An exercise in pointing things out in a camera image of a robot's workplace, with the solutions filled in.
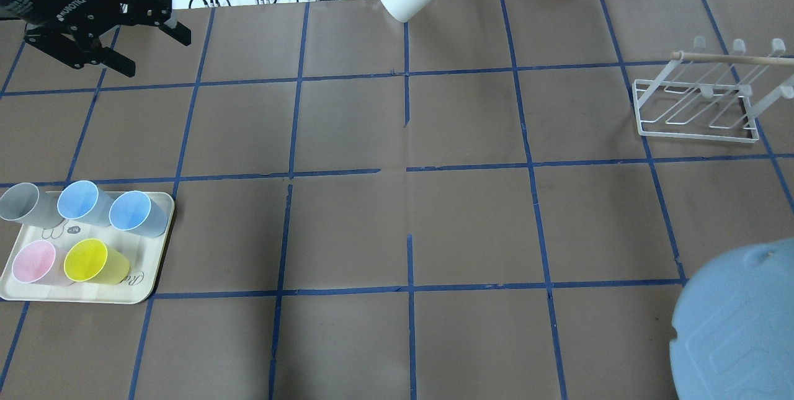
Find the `pink cup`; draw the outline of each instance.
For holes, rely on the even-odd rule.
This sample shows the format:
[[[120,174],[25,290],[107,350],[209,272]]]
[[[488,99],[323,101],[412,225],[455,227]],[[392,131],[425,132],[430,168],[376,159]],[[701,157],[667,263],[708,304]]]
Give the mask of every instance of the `pink cup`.
[[[46,240],[25,245],[11,264],[11,275],[23,284],[68,286],[74,283],[63,272],[66,251]]]

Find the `tiled surface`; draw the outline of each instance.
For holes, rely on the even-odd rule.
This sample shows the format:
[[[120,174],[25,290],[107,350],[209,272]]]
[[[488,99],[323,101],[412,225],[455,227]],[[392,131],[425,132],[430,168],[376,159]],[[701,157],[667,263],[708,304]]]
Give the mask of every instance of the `tiled surface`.
[[[678,398],[670,374],[680,287],[554,291],[568,398]]]
[[[707,1],[727,42],[788,26]],[[408,49],[376,1],[181,19],[191,47],[122,28],[138,76],[90,117],[98,69],[0,40],[0,192],[177,204],[147,302],[0,302],[3,398],[674,398],[682,278],[794,231],[791,104],[752,146],[635,133],[644,61],[718,50],[703,0],[436,0]]]

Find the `white wire rack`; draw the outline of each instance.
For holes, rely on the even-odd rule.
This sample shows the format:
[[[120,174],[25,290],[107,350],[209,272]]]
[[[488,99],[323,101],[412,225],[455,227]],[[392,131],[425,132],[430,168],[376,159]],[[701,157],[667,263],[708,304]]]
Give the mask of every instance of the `white wire rack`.
[[[672,53],[655,79],[633,83],[639,134],[754,143],[758,115],[779,98],[794,98],[792,75],[757,104],[751,103],[752,84],[769,67],[794,66],[794,59],[780,57],[786,50],[782,39],[772,39],[765,57],[746,56],[740,38],[730,55],[704,55],[705,49],[705,39],[698,36],[692,51]],[[738,64],[751,66],[741,78]]]

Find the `yellow object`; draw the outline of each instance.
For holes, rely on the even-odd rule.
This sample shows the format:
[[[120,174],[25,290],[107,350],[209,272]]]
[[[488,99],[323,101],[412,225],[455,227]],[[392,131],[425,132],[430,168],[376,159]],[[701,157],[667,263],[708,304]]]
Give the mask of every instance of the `yellow object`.
[[[75,282],[118,284],[130,273],[130,261],[99,239],[85,239],[69,250],[63,271]]]

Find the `white plate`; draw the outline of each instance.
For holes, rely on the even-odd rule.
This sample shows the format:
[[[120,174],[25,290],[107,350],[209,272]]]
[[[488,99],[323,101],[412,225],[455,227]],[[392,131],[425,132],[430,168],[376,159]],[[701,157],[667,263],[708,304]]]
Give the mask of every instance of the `white plate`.
[[[48,193],[59,195],[60,191],[49,191]],[[108,194],[116,198],[123,192],[108,191]],[[157,279],[159,265],[161,265],[165,251],[166,239],[171,230],[171,220],[174,218],[176,204],[174,199],[166,193],[148,192],[146,194],[162,208],[168,217],[168,229],[162,236],[153,239],[125,233],[112,226],[100,228],[74,220],[65,220],[52,229],[22,225],[11,256],[6,262],[6,269],[0,276],[0,296],[8,301],[99,302],[103,304],[136,304],[147,299],[154,289],[154,282]],[[23,246],[34,240],[47,239],[57,247],[68,251],[80,240],[88,238],[100,239],[130,259],[130,274],[119,284],[107,286],[75,282],[68,287],[52,287],[23,284],[11,275],[11,262],[14,261],[14,256]]]

